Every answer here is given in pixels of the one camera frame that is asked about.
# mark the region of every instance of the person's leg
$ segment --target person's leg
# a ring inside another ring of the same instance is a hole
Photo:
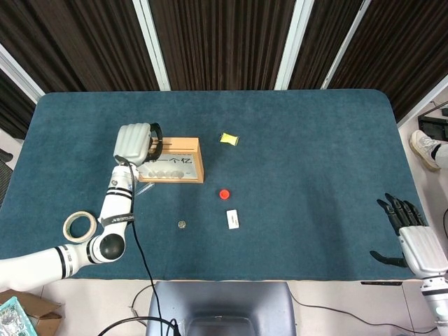
[[[409,146],[429,170],[448,168],[448,146],[440,141],[431,139],[422,131],[415,131],[409,138]]]

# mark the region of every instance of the robotic hand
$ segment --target robotic hand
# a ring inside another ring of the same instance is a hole
[[[157,134],[154,153],[151,132]],[[0,260],[0,292],[8,288],[28,291],[52,281],[71,277],[87,265],[112,263],[125,252],[125,229],[134,220],[132,197],[137,181],[137,167],[155,161],[162,152],[162,131],[158,124],[133,124],[120,128],[114,157],[118,166],[112,171],[98,221],[101,235],[82,244],[65,244],[22,257]]]
[[[448,335],[448,283],[445,274],[448,260],[433,229],[428,227],[417,208],[386,194],[391,203],[377,199],[398,236],[404,258],[387,258],[376,251],[370,255],[386,265],[409,267],[423,279],[421,293],[425,297],[442,336]]]

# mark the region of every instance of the roll of tape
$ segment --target roll of tape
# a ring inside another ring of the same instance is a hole
[[[71,228],[71,224],[80,217],[87,217],[90,220],[90,227],[89,230],[81,237],[73,237],[70,233],[70,228]],[[64,234],[64,237],[67,238],[67,240],[69,240],[70,242],[73,243],[83,243],[87,240],[89,240],[90,238],[92,238],[93,234],[95,233],[95,231],[97,230],[97,220],[95,219],[95,217],[86,212],[86,211],[78,211],[75,212],[73,214],[71,214],[64,222],[64,226],[62,227],[62,233]]]

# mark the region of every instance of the white eraser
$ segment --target white eraser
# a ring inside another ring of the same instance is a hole
[[[229,225],[229,229],[239,228],[237,210],[227,211],[227,224]]]

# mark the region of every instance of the yellow object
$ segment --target yellow object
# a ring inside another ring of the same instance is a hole
[[[238,139],[238,136],[222,133],[220,142],[225,142],[227,144],[231,144],[232,146],[236,146],[238,144]]]

